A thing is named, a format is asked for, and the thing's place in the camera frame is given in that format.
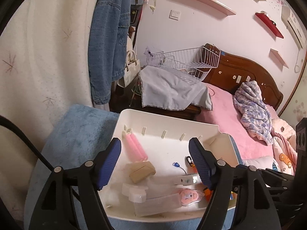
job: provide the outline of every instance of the pink shelf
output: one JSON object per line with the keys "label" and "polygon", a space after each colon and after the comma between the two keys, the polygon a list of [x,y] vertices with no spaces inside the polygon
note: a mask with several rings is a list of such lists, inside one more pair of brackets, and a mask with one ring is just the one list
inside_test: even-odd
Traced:
{"label": "pink shelf", "polygon": [[280,63],[282,63],[283,66],[285,66],[286,68],[289,68],[289,66],[287,65],[287,63],[285,62],[285,60],[282,58],[282,56],[280,55],[280,53],[274,49],[271,48],[270,50],[272,52],[272,54],[275,55],[275,57],[280,61]]}
{"label": "pink shelf", "polygon": [[284,38],[281,32],[277,29],[277,27],[271,22],[271,20],[263,13],[256,13],[256,16],[262,20],[266,26],[273,32],[276,37]]}
{"label": "pink shelf", "polygon": [[236,11],[233,11],[231,8],[227,7],[226,5],[217,0],[197,0],[197,1],[205,3],[210,7],[213,7],[218,11],[221,11],[222,13],[226,14],[227,16],[233,16],[237,14]]}

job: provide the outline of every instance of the wire basket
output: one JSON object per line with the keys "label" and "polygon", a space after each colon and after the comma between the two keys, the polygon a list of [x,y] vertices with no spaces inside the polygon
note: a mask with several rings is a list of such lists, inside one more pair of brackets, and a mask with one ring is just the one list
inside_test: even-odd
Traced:
{"label": "wire basket", "polygon": [[183,79],[203,81],[212,68],[217,68],[221,51],[210,44],[173,52],[150,53],[150,65],[166,69]]}

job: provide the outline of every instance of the pink bedsheet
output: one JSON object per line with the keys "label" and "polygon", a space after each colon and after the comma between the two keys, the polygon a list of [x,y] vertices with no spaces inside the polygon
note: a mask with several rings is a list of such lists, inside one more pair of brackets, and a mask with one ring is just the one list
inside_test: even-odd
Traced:
{"label": "pink bedsheet", "polygon": [[232,102],[232,95],[216,86],[207,84],[212,99],[213,110],[202,109],[195,118],[198,122],[217,124],[220,132],[230,134],[237,144],[242,159],[273,156],[272,145],[267,146],[257,137],[251,137],[240,119],[242,114],[237,111]]}

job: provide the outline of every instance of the plastic tray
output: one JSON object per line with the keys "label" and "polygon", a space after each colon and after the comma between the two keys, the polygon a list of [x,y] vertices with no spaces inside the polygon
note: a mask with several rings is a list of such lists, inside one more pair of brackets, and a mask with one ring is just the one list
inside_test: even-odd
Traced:
{"label": "plastic tray", "polygon": [[[221,133],[218,125],[127,109],[121,112],[113,137],[122,140],[124,125],[133,129],[133,133],[148,155],[148,161],[156,169],[155,176],[167,177],[184,174],[180,168],[176,168],[172,164],[178,162],[185,170],[188,169],[185,165],[185,157],[190,155],[188,143],[192,137],[199,138],[200,142],[207,146],[217,159],[225,160],[232,167],[239,164],[229,135]],[[137,222],[167,222],[203,216],[208,205],[205,199],[171,212],[136,217],[133,203],[128,200],[128,197],[121,194],[123,183],[132,184],[126,169],[128,163],[131,163],[131,161],[128,159],[125,145],[122,142],[122,152],[110,181],[107,186],[99,191],[100,199],[108,217]],[[145,184],[145,181],[138,183],[138,185]],[[197,185],[186,187],[197,189]],[[228,209],[234,208],[235,203],[235,199],[230,201]]]}

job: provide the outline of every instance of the air conditioner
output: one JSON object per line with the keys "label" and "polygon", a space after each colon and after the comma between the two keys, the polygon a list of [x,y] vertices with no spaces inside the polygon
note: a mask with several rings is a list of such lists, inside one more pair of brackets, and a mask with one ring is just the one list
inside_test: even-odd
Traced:
{"label": "air conditioner", "polygon": [[300,24],[298,23],[298,20],[293,14],[293,11],[289,7],[286,6],[282,7],[281,19],[284,21],[288,30],[292,34],[293,39],[295,40],[297,46],[299,48],[305,48],[306,47],[305,35],[303,33],[302,28],[300,27]]}

